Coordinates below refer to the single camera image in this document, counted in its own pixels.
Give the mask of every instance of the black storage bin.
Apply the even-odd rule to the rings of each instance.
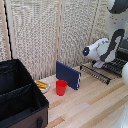
[[[20,60],[0,62],[0,128],[44,128],[48,107]]]

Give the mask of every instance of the folding screen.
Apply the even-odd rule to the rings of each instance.
[[[10,46],[3,0],[0,0],[0,61],[10,59]]]
[[[85,63],[83,49],[89,43],[98,0],[63,0],[60,11],[58,60],[75,67]]]
[[[59,0],[5,0],[13,58],[35,80],[53,74]]]

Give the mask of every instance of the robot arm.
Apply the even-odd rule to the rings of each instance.
[[[116,51],[125,33],[128,18],[127,8],[128,0],[108,0],[105,25],[109,33],[109,41],[106,38],[102,38],[93,45],[87,46],[83,53],[88,59],[96,60],[98,63],[111,62],[115,59]]]

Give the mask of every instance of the metal stand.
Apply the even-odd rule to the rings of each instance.
[[[108,78],[108,77],[106,77],[106,76],[94,71],[93,69],[91,69],[91,68],[89,68],[89,67],[87,67],[87,66],[85,66],[83,64],[80,66],[80,70],[82,70],[84,72],[87,72],[91,76],[101,80],[102,82],[106,83],[107,85],[109,84],[109,82],[111,80],[110,78]]]
[[[101,69],[94,68],[92,66],[94,63],[95,61],[93,61],[90,65],[81,64],[80,70],[87,72],[91,76],[101,80],[108,85],[111,80],[121,77],[122,68],[126,64],[126,61],[116,58],[112,62],[105,63]]]

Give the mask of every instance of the blue book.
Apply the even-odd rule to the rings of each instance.
[[[74,90],[78,90],[80,83],[81,73],[60,63],[56,62],[56,78],[64,80],[68,83],[68,86]]]

